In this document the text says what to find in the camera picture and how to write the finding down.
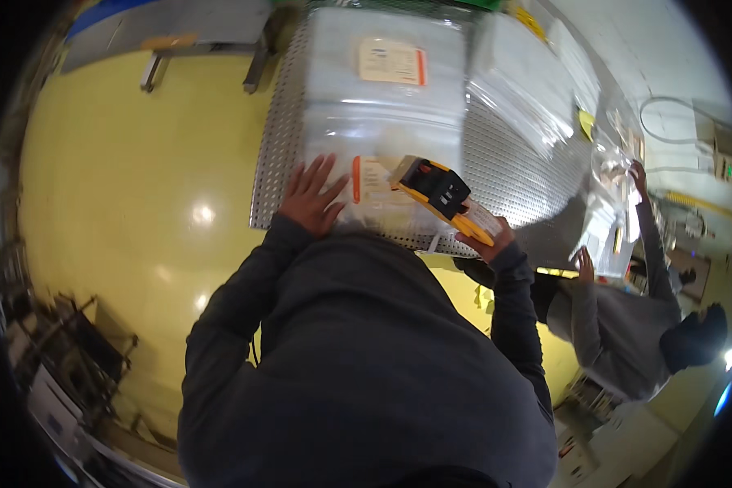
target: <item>blue panel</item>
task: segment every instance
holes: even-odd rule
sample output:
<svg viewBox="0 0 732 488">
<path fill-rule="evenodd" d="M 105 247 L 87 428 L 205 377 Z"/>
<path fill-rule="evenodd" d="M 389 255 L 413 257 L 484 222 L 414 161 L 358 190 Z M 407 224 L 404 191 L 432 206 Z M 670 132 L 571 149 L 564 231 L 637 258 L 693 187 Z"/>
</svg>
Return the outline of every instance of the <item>blue panel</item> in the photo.
<svg viewBox="0 0 732 488">
<path fill-rule="evenodd" d="M 145 3 L 156 1 L 157 0 L 102 0 L 102 2 L 98 2 L 78 16 L 78 18 L 73 22 L 66 40 L 87 29 L 89 26 L 97 24 L 106 17 L 144 5 Z"/>
</svg>

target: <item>stack of bags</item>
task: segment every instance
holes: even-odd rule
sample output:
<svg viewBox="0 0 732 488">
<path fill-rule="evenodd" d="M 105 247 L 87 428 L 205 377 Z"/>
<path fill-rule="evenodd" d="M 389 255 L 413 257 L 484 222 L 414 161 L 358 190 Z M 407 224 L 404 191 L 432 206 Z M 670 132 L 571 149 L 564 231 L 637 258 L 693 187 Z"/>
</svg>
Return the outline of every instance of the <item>stack of bags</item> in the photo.
<svg viewBox="0 0 732 488">
<path fill-rule="evenodd" d="M 304 157 L 335 152 L 329 182 L 353 178 L 340 221 L 435 233 L 441 221 L 387 177 L 404 155 L 461 171 L 464 36 L 451 23 L 362 9 L 312 13 Z"/>
<path fill-rule="evenodd" d="M 574 133 L 575 82 L 526 25 L 495 13 L 479 25 L 469 89 L 542 157 Z"/>
</svg>

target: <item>dark sweatshirt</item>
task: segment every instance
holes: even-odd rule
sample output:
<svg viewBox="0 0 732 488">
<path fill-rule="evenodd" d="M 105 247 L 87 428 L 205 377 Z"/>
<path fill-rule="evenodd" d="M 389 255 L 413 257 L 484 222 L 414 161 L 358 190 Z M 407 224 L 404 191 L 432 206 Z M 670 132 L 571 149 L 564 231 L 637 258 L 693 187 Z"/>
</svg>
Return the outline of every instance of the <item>dark sweatshirt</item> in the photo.
<svg viewBox="0 0 732 488">
<path fill-rule="evenodd" d="M 547 486 L 556 436 L 533 274 L 515 243 L 490 266 L 493 341 L 410 251 L 362 233 L 316 241 L 276 216 L 187 339 L 190 485 L 380 486 L 457 466 Z"/>
</svg>

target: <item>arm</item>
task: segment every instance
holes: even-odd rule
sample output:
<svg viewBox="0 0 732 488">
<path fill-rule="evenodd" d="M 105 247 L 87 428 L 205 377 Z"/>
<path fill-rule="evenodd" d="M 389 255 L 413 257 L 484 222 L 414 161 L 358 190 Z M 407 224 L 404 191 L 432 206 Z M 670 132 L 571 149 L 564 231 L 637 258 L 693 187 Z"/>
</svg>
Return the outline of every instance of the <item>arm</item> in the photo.
<svg viewBox="0 0 732 488">
<path fill-rule="evenodd" d="M 624 400 L 637 401 L 644 397 L 643 377 L 620 356 L 602 345 L 599 335 L 599 320 L 594 283 L 594 265 L 588 249 L 577 253 L 580 263 L 580 277 L 573 281 L 572 288 L 572 346 L 577 362 L 582 368 L 595 373 L 595 381 L 606 390 Z"/>
<path fill-rule="evenodd" d="M 648 296 L 677 303 L 675 295 L 672 293 L 670 274 L 667 272 L 667 265 L 664 263 L 664 249 L 662 248 L 659 229 L 656 229 L 654 212 L 651 210 L 651 201 L 645 186 L 645 170 L 642 164 L 634 161 L 631 171 L 634 176 L 634 185 L 643 198 L 643 202 L 637 205 L 637 218 L 640 222 L 640 235 L 643 237 L 643 249 L 645 250 L 645 277 L 648 279 Z"/>
<path fill-rule="evenodd" d="M 277 280 L 313 241 L 301 224 L 278 214 L 263 244 L 217 288 L 187 337 L 185 403 L 234 377 L 248 356 L 250 338 L 273 307 Z"/>
<path fill-rule="evenodd" d="M 196 426 L 222 417 L 232 402 L 234 389 L 224 386 L 245 373 L 240 370 L 250 338 L 274 306 L 277 281 L 303 249 L 328 234 L 342 210 L 343 204 L 331 202 L 346 185 L 346 176 L 320 194 L 334 161 L 333 155 L 325 162 L 319 156 L 308 171 L 295 169 L 263 244 L 215 291 L 187 337 L 179 414 L 179 445 L 185 453 L 194 453 L 204 442 L 196 438 Z"/>
<path fill-rule="evenodd" d="M 530 293 L 534 273 L 527 263 L 526 254 L 518 248 L 508 221 L 503 217 L 497 219 L 502 232 L 494 238 L 493 246 L 486 246 L 462 233 L 458 233 L 456 239 L 477 251 L 496 273 L 492 287 L 496 300 L 491 339 L 517 371 L 532 383 L 542 413 L 552 423 L 553 406 L 545 370 L 542 369 L 542 345 Z"/>
</svg>

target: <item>human hand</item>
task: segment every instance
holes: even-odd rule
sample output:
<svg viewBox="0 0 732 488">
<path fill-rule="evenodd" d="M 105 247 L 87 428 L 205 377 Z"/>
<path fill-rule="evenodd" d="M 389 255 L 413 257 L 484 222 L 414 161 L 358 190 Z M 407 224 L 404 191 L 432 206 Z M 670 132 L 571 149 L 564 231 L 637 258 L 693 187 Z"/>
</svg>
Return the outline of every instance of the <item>human hand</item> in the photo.
<svg viewBox="0 0 732 488">
<path fill-rule="evenodd" d="M 586 246 L 583 246 L 577 252 L 577 264 L 580 268 L 580 280 L 583 283 L 593 283 L 594 263 L 591 262 L 591 255 L 588 253 Z"/>
<path fill-rule="evenodd" d="M 477 252 L 477 254 L 482 257 L 483 261 L 491 262 L 494 258 L 497 257 L 498 253 L 501 252 L 502 249 L 505 249 L 510 244 L 510 242 L 515 240 L 515 232 L 513 231 L 513 229 L 510 229 L 510 224 L 508 223 L 508 220 L 504 217 L 497 217 L 497 220 L 502 227 L 502 231 L 499 232 L 499 235 L 497 235 L 493 239 L 493 246 L 483 244 L 479 240 L 473 237 L 465 236 L 460 232 L 456 234 L 456 240 L 458 240 L 459 242 L 463 242 L 470 248 L 474 249 L 475 252 Z"/>
<path fill-rule="evenodd" d="M 637 187 L 637 191 L 640 192 L 640 196 L 643 197 L 643 200 L 648 200 L 648 189 L 645 186 L 645 168 L 643 168 L 643 164 L 634 159 L 632 161 L 632 167 L 629 168 L 629 172 L 634 178 L 634 185 Z"/>
<path fill-rule="evenodd" d="M 303 170 L 303 163 L 299 164 L 293 170 L 285 198 L 278 210 L 278 213 L 301 224 L 317 239 L 325 237 L 331 231 L 333 222 L 344 208 L 342 202 L 333 205 L 331 202 L 347 185 L 350 175 L 342 176 L 331 188 L 320 194 L 335 161 L 334 154 L 329 154 L 327 158 L 319 155 L 306 171 Z"/>
</svg>

